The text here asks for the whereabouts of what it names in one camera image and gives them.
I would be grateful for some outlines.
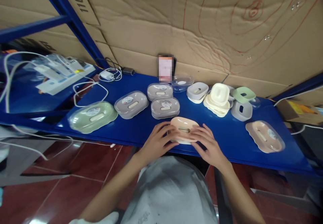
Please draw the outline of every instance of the round sticker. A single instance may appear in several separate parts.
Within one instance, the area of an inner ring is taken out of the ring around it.
[[[274,140],[277,139],[276,134],[271,129],[268,129],[268,135]]]
[[[165,85],[160,85],[160,86],[158,86],[157,89],[160,91],[165,91],[167,89],[167,87]]]
[[[128,97],[126,97],[126,98],[123,98],[122,103],[123,103],[124,105],[128,105],[128,104],[130,104],[130,103],[131,103],[131,102],[133,102],[133,101],[134,101],[134,98],[132,98],[132,97],[128,96]]]
[[[163,101],[163,102],[161,103],[161,105],[162,105],[163,107],[171,107],[171,106],[172,106],[172,103],[171,103],[170,101]]]
[[[100,107],[92,107],[90,109],[88,109],[85,114],[87,116],[95,116],[96,114],[98,114],[100,112],[101,108]]]

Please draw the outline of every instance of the black cable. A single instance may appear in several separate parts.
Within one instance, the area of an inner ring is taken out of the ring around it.
[[[113,62],[113,61],[111,60],[111,58],[109,58],[109,57],[105,57],[104,59],[95,59],[95,61],[96,61],[96,60],[104,60],[104,61],[106,61],[106,62],[112,63],[112,64],[113,64],[113,67],[114,67],[114,69],[115,69],[115,71],[116,71],[116,72],[117,72],[117,67],[116,67],[115,65],[118,65],[118,66],[121,68],[121,71],[122,71],[122,67],[121,67],[118,63]]]

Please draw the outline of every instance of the tile floor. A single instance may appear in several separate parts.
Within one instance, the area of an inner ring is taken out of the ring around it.
[[[66,146],[57,142],[45,155],[53,156]],[[5,224],[65,224],[77,218],[100,189],[123,167],[131,154],[131,147],[116,145],[113,148],[89,143],[74,144],[50,161],[38,159],[27,174],[72,173],[71,176],[46,182],[7,186],[4,188],[0,223]],[[319,223],[312,215],[293,207],[255,195],[250,187],[274,193],[292,195],[288,184],[258,167],[233,164],[241,183],[258,206],[265,221],[272,224]],[[137,178],[124,192],[119,208],[126,209]],[[217,205],[213,167],[206,174],[206,182]]]

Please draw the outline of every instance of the pink soap dish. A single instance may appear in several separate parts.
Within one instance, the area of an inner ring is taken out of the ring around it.
[[[264,153],[281,152],[285,149],[283,139],[265,121],[250,122],[246,124],[246,130]]]
[[[195,121],[183,117],[174,117],[171,120],[171,125],[175,126],[181,133],[176,139],[173,139],[173,141],[177,141],[180,144],[190,144],[191,142],[196,142],[195,139],[188,136],[191,130],[193,130],[193,126],[198,125]]]

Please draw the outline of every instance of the light green soap dish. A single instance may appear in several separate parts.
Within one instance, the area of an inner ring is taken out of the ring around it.
[[[68,118],[68,123],[73,130],[89,134],[114,121],[117,116],[109,102],[99,101],[75,111]]]
[[[232,91],[232,96],[241,104],[247,103],[256,98],[256,94],[247,87],[239,87]]]

